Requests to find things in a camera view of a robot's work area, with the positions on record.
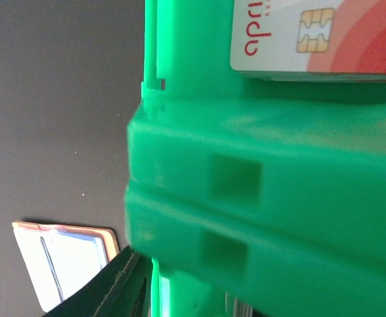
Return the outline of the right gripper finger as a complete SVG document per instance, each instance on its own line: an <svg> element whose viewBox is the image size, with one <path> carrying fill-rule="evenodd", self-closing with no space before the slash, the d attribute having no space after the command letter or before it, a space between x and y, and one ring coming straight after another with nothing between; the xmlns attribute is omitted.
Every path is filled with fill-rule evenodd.
<svg viewBox="0 0 386 317"><path fill-rule="evenodd" d="M148 316L152 260L126 246L90 282L46 317Z"/></svg>

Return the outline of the pink card holder wallet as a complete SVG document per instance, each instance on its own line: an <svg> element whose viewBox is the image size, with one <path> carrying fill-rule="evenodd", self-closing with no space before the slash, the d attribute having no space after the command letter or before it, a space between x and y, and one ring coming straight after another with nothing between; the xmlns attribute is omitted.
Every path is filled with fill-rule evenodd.
<svg viewBox="0 0 386 317"><path fill-rule="evenodd" d="M44 312L74 295L119 254L111 229L25 221L12 227Z"/></svg>

